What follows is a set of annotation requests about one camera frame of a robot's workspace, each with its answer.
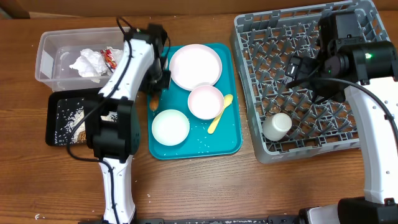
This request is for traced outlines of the white napkin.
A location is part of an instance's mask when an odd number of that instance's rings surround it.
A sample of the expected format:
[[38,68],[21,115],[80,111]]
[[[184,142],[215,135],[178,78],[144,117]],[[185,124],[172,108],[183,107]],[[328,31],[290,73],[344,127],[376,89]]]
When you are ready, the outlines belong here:
[[[117,61],[117,64],[119,64],[124,52],[122,50],[114,49],[112,47],[106,47],[105,49],[110,49],[115,60]],[[100,51],[94,51],[91,49],[81,50],[80,56],[69,67],[71,69],[77,70],[79,76],[83,78],[112,75],[113,73],[110,72],[107,66],[105,65],[105,62],[103,60],[102,55],[100,54]]]

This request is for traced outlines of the small white plate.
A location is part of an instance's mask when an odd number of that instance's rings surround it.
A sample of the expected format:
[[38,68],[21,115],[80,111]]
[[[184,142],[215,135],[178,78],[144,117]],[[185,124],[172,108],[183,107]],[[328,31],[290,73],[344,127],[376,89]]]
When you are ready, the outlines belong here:
[[190,131],[188,118],[178,110],[160,112],[152,122],[152,135],[165,146],[176,146],[182,143]]

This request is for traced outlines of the large white plate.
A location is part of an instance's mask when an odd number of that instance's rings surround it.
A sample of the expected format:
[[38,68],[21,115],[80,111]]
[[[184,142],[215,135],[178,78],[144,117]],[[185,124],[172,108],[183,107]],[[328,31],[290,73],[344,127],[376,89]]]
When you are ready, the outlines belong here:
[[214,85],[221,77],[223,65],[220,56],[212,48],[190,44],[172,55],[169,70],[177,86],[192,91],[200,85]]

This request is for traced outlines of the red snack wrapper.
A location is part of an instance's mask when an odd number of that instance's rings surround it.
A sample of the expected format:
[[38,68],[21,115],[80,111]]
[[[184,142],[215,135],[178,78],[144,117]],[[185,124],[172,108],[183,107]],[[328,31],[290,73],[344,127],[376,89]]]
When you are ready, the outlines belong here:
[[105,62],[105,65],[107,66],[108,70],[113,73],[117,67],[117,61],[115,60],[110,49],[101,50],[100,54],[102,55],[103,60]]

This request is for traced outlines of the grey dishwasher rack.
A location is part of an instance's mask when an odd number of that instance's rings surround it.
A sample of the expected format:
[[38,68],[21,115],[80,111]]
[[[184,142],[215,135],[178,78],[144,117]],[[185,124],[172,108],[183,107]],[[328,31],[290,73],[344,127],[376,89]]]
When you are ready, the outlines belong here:
[[[372,1],[329,2],[241,14],[234,19],[234,60],[243,85],[255,157],[263,164],[360,146],[349,104],[326,101],[314,105],[310,90],[285,86],[285,68],[291,56],[315,58],[320,51],[318,21],[336,12],[354,12],[367,42],[389,39]],[[262,124],[277,113],[289,115],[293,126],[280,141],[270,141]]]

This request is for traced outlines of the white cup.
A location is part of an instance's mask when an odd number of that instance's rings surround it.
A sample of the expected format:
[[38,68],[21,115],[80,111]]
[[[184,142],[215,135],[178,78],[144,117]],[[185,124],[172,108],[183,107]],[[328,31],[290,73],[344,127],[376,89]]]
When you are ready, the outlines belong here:
[[291,129],[292,119],[285,113],[277,113],[265,119],[262,124],[264,136],[271,141],[281,140]]

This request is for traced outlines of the clear plastic bin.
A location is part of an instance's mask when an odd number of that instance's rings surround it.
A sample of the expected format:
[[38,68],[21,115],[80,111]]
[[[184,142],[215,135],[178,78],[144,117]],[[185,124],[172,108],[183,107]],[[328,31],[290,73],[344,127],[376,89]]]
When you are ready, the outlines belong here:
[[81,77],[70,68],[83,49],[100,51],[106,47],[123,49],[123,34],[118,27],[56,30],[40,38],[35,65],[35,79],[52,91],[67,91],[104,86],[108,75]]

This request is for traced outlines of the yellow plastic spoon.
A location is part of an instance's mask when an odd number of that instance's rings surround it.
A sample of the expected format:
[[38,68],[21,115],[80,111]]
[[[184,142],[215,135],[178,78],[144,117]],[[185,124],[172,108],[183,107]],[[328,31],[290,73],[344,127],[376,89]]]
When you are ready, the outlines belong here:
[[221,113],[214,118],[214,120],[211,122],[211,124],[208,127],[208,134],[213,134],[215,132],[215,129],[217,128],[217,125],[223,115],[224,110],[232,103],[233,101],[233,95],[232,94],[227,94],[224,96],[224,105]]

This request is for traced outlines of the pile of white rice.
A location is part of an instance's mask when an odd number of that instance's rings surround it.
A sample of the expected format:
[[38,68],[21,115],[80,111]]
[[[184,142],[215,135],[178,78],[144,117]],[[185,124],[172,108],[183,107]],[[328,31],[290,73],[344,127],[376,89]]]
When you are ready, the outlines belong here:
[[[55,131],[53,135],[53,145],[64,146],[67,143],[67,138],[73,131],[75,126],[85,116],[83,109],[83,98],[69,98],[60,100],[57,103],[57,114],[55,119]],[[116,112],[109,112],[106,116],[101,116],[103,121],[116,122]],[[71,144],[82,144],[77,143],[78,134],[85,131],[85,124],[76,130],[73,137],[71,138]]]

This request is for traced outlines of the black tray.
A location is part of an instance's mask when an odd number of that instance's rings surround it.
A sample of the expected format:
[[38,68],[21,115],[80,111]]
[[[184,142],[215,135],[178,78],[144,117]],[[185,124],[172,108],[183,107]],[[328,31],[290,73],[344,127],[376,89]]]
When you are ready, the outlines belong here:
[[[55,146],[53,145],[52,134],[55,131],[58,101],[69,98],[83,98],[83,109],[86,115],[102,102],[102,97],[98,94],[99,91],[99,88],[67,90],[54,92],[49,96],[45,134],[47,145]],[[117,114],[116,122],[103,121],[101,116],[106,116],[111,111]],[[102,108],[87,118],[84,124],[86,142],[89,146],[92,146],[93,143],[106,144],[108,142],[115,142],[118,146],[130,143],[135,148],[139,144],[141,132],[136,109],[131,101],[123,100],[118,103],[116,100],[108,100]],[[71,132],[68,138],[72,138],[73,135]]]

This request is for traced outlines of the pink bowl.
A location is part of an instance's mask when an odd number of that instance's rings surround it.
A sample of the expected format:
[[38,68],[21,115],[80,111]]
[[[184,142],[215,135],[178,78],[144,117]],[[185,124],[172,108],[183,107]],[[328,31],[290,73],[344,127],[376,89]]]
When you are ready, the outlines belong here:
[[188,96],[188,109],[198,119],[216,118],[223,110],[224,96],[214,86],[202,85],[192,90]]

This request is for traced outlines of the brown food chunk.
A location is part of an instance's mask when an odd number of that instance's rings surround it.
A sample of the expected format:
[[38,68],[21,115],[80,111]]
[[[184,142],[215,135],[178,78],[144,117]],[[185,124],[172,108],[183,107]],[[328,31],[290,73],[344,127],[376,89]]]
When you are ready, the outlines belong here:
[[86,131],[82,131],[78,134],[77,143],[83,143],[86,141]]

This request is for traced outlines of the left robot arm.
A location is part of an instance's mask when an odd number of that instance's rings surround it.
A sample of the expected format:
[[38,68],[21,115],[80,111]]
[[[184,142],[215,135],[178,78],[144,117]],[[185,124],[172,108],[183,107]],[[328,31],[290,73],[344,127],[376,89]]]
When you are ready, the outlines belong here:
[[130,28],[124,33],[123,56],[111,78],[97,95],[84,100],[86,142],[103,175],[103,223],[131,223],[134,218],[131,165],[141,138],[134,102],[140,91],[160,96],[170,86],[164,49],[168,41],[161,25]]

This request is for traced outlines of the orange carrot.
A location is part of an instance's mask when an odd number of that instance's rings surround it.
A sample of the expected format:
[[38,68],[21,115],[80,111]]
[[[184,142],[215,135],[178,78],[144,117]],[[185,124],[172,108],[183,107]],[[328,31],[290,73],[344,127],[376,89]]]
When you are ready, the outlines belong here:
[[160,93],[153,94],[150,98],[149,108],[151,111],[156,111],[159,107]]

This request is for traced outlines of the teal serving tray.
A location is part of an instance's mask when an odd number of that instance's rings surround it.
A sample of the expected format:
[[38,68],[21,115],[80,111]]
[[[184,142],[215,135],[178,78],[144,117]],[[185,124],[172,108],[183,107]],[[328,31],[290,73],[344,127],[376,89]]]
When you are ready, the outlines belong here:
[[[171,82],[169,89],[162,92],[158,109],[156,111],[147,110],[149,151],[156,159],[188,159],[234,154],[239,151],[243,144],[231,51],[221,43],[210,43],[206,46],[220,56],[222,63],[221,77],[215,83],[215,87],[223,95],[233,95],[233,101],[223,113],[215,132],[208,134],[208,127],[211,122],[196,118],[188,109],[189,91],[180,88],[175,82]],[[190,122],[187,138],[176,146],[165,146],[155,140],[153,136],[153,120],[164,110],[178,110]]]

